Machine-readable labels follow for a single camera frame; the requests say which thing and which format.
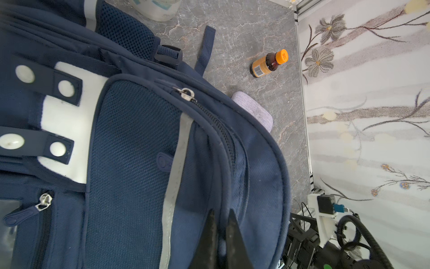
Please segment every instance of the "white snap button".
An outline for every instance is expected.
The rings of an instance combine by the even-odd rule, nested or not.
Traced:
[[[7,133],[0,136],[0,147],[5,149],[17,149],[24,145],[24,138],[16,133]]]
[[[51,151],[51,154],[60,157],[63,156],[66,153],[66,146],[61,142],[53,142],[49,150]]]
[[[75,87],[68,80],[62,80],[58,83],[58,90],[66,97],[72,97],[75,94]]]
[[[18,77],[18,79],[22,82],[25,82],[25,83],[34,82],[35,76],[34,76],[33,70],[31,70],[26,65],[18,65],[15,68],[15,74]]]

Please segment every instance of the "blue connector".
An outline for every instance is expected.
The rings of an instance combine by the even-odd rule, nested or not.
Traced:
[[[340,212],[340,213],[345,212],[345,207],[342,204],[333,204],[333,209],[335,212]]]

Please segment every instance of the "metal zipper pull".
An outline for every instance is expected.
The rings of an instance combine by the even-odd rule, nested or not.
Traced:
[[[35,206],[7,214],[4,216],[3,222],[9,227],[21,224],[26,219],[37,215],[40,211],[47,209],[52,203],[52,196],[50,196],[48,193],[44,193],[40,196],[39,201],[40,203],[36,204]]]
[[[181,94],[181,97],[183,98],[183,99],[185,99],[185,100],[187,100],[187,101],[191,101],[191,100],[195,100],[195,101],[197,101],[195,98],[194,98],[194,92],[191,90],[191,89],[188,89],[188,88],[182,88],[182,89],[179,89],[179,88],[176,88],[176,87],[172,87],[173,89],[175,89],[178,93],[180,93]]]

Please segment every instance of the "orange bottle cap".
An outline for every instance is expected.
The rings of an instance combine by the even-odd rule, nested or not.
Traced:
[[[280,65],[285,64],[288,61],[288,52],[285,49],[278,51],[276,53],[276,61]]]

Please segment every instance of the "bottle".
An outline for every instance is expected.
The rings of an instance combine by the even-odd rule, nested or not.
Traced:
[[[288,52],[283,49],[277,53],[269,53],[258,59],[251,65],[251,74],[254,77],[262,77],[275,71],[278,66],[288,61]]]
[[[147,18],[165,22],[176,15],[182,0],[129,0],[129,2]]]

